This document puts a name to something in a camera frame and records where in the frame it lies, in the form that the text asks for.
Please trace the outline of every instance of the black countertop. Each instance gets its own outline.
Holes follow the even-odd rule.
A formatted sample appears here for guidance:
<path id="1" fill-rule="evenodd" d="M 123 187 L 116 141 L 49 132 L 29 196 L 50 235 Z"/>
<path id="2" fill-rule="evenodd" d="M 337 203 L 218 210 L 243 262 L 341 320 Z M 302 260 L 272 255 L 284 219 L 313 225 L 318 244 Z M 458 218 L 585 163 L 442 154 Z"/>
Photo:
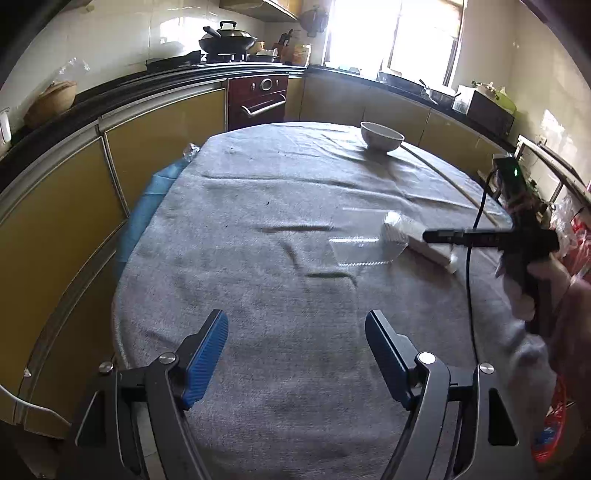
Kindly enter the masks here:
<path id="1" fill-rule="evenodd" d="M 369 86 L 372 86 L 375 88 L 381 88 L 383 90 L 387 90 L 389 92 L 395 93 L 396 95 L 400 95 L 402 97 L 405 97 L 409 100 L 413 100 L 414 102 L 422 103 L 423 105 L 428 106 L 429 108 L 432 108 L 433 110 L 436 110 L 437 112 L 441 112 L 444 115 L 447 115 L 448 117 L 453 118 L 454 120 L 456 120 L 457 122 L 460 122 L 463 125 L 466 125 L 468 128 L 473 129 L 474 131 L 481 134 L 483 137 L 486 137 L 491 142 L 497 144 L 503 150 L 505 150 L 509 153 L 513 153 L 515 151 L 515 145 L 511 144 L 506 138 L 501 138 L 501 137 L 495 135 L 494 133 L 490 132 L 490 130 L 483 127 L 481 124 L 478 124 L 474 120 L 468 118 L 465 114 L 458 112 L 457 110 L 454 110 L 453 108 L 442 107 L 441 105 L 433 103 L 432 101 L 427 100 L 426 98 L 423 98 L 420 95 L 415 95 L 414 93 L 407 92 L 406 90 L 402 90 L 400 88 L 393 87 L 393 86 L 388 85 L 386 83 L 377 82 L 376 80 L 370 80 L 367 78 L 363 78 L 363 77 L 360 77 L 359 75 L 345 72 L 344 70 L 330 69 L 328 67 L 321 67 L 319 65 L 310 65 L 310 67 L 308 67 L 308 72 L 309 73 L 316 72 L 316 73 L 324 73 L 324 74 L 330 74 L 330 75 L 338 75 L 340 78 L 350 80 L 352 82 L 363 83 L 364 85 L 369 85 Z"/>
<path id="2" fill-rule="evenodd" d="M 374 80 L 364 79 L 357 75 L 343 72 L 342 70 L 327 67 L 310 66 L 297 67 L 278 63 L 219 63 L 200 64 L 194 66 L 179 67 L 167 72 L 148 73 L 139 72 L 121 77 L 97 87 L 80 92 L 73 106 L 65 113 L 55 117 L 46 124 L 33 131 L 22 130 L 13 135 L 13 147 L 6 156 L 0 160 L 0 193 L 33 161 L 45 153 L 61 140 L 72 133 L 97 120 L 116 108 L 135 102 L 156 93 L 166 92 L 173 88 L 185 85 L 196 85 L 200 82 L 223 80 L 233 77 L 254 76 L 277 73 L 321 73 L 338 75 L 353 82 L 361 82 L 376 88 L 388 90 L 392 93 L 419 102 L 437 110 L 454 120 L 466 125 L 496 143 L 509 152 L 515 146 L 507 140 L 498 138 L 481 125 L 473 122 L 466 115 L 453 109 L 442 108 L 421 96 L 414 95 L 404 90 L 379 83 Z"/>

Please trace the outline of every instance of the kitchen cabinet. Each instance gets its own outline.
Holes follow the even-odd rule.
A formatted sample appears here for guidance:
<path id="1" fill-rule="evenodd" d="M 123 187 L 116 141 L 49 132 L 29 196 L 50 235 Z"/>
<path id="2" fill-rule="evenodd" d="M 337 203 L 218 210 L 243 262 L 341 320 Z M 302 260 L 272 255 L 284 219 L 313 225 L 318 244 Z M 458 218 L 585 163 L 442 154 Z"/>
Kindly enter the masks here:
<path id="1" fill-rule="evenodd" d="M 70 155 L 42 159 L 37 170 L 44 163 L 50 166 L 38 183 L 23 187 L 10 205 L 5 196 L 1 205 L 0 351 L 8 361 L 0 368 L 0 384 L 13 393 L 19 391 L 31 350 L 60 297 L 125 219 L 100 141 Z M 15 182 L 13 190 L 20 189 Z M 13 411 L 13 402 L 0 395 L 0 419 L 11 423 Z"/>
<path id="2" fill-rule="evenodd" d="M 498 153 L 507 152 L 480 135 L 476 142 L 473 156 L 473 162 L 476 169 L 480 170 L 484 175 L 487 175 L 492 170 L 492 156 Z"/>
<path id="3" fill-rule="evenodd" d="M 150 177 L 183 155 L 189 143 L 203 145 L 225 131 L 226 90 L 218 89 L 163 106 L 109 130 L 106 137 L 130 210 Z"/>
<path id="4" fill-rule="evenodd" d="M 363 120 L 390 127 L 418 146 L 430 108 L 381 88 L 371 87 L 366 95 Z"/>
<path id="5" fill-rule="evenodd" d="M 220 0 L 220 8 L 263 22 L 297 22 L 301 0 Z"/>
<path id="6" fill-rule="evenodd" d="M 287 103 L 285 104 L 285 121 L 297 122 L 300 119 L 301 102 L 304 96 L 304 79 L 290 78 L 287 82 Z"/>
<path id="7" fill-rule="evenodd" d="M 304 85 L 300 120 L 354 125 L 363 120 L 369 86 L 329 75 L 309 75 Z"/>
<path id="8" fill-rule="evenodd" d="M 431 110 L 418 146 L 476 177 L 476 172 L 486 163 L 485 155 L 476 156 L 479 139 L 474 130 Z"/>
<path id="9" fill-rule="evenodd" d="M 68 315 L 38 373 L 31 401 L 71 421 L 98 366 L 113 356 L 111 301 L 117 280 L 114 257 L 105 263 Z M 53 415 L 29 409 L 25 430 L 64 438 L 67 427 Z"/>

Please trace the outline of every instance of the cabinet handle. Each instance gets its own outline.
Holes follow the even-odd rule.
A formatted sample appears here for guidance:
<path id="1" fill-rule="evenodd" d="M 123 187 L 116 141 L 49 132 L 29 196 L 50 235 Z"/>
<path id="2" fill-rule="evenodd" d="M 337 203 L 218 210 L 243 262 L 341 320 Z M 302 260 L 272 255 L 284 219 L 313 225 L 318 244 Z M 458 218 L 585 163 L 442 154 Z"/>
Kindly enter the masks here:
<path id="1" fill-rule="evenodd" d="M 287 101 L 287 98 L 285 98 L 285 95 L 281 94 L 281 97 L 283 98 L 283 100 L 281 102 L 277 102 L 277 103 L 272 103 L 270 105 L 264 106 L 263 108 L 260 108 L 258 110 L 255 110 L 254 112 L 251 112 L 248 107 L 242 105 L 240 108 L 242 109 L 242 111 L 246 114 L 246 116 L 248 118 L 253 118 L 257 115 L 260 115 L 261 113 L 265 113 L 268 112 L 269 110 L 273 110 L 274 108 L 277 108 L 278 106 L 284 105 L 285 102 Z"/>

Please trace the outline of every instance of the black cable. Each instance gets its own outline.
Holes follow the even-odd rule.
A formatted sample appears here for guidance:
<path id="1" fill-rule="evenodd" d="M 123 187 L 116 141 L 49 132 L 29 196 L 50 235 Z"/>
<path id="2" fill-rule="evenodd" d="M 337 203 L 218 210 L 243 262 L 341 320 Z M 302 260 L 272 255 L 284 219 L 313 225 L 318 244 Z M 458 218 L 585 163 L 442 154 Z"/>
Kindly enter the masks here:
<path id="1" fill-rule="evenodd" d="M 486 204 L 486 189 L 488 188 L 488 184 L 492 179 L 492 176 L 495 174 L 496 170 L 491 170 L 486 178 L 486 183 L 484 186 L 484 190 L 482 192 L 482 200 L 480 201 L 480 207 L 478 209 L 478 214 L 476 215 L 476 219 L 474 220 L 474 225 L 472 228 L 477 228 L 478 223 L 480 222 L 480 217 L 482 216 L 482 212 L 484 212 L 484 205 Z M 474 359 L 476 360 L 476 364 L 479 364 L 478 360 L 478 351 L 476 349 L 476 336 L 474 335 L 474 316 L 472 312 L 472 293 L 470 292 L 470 257 L 472 256 L 472 246 L 468 247 L 466 251 L 466 298 L 468 302 L 468 317 L 470 319 L 470 340 L 472 341 L 472 351 L 474 352 Z"/>

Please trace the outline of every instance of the gray tablecloth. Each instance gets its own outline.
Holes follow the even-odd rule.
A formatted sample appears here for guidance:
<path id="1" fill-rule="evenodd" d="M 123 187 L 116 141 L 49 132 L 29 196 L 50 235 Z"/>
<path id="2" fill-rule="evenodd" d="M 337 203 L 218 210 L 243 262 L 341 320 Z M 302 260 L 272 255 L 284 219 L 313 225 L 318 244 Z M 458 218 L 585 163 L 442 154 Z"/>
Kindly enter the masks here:
<path id="1" fill-rule="evenodd" d="M 411 152 L 477 202 L 482 189 Z M 214 478 L 379 478 L 407 413 L 390 397 L 363 321 L 381 309 L 419 350 L 471 367 L 464 255 L 449 274 L 406 250 L 390 265 L 339 267 L 328 240 L 339 207 L 398 210 L 429 227 L 471 227 L 476 208 L 409 151 L 366 150 L 360 130 L 263 125 L 218 135 L 171 188 L 113 303 L 128 367 L 149 364 L 223 309 L 230 334 L 204 399 L 189 412 Z M 500 225 L 510 220 L 494 204 Z M 483 217 L 482 226 L 490 226 Z M 472 295 L 482 359 L 501 373 L 523 428 L 539 428 L 554 387 L 543 343 L 511 317 L 498 253 L 475 251 Z M 443 472 L 453 428 L 449 415 Z"/>

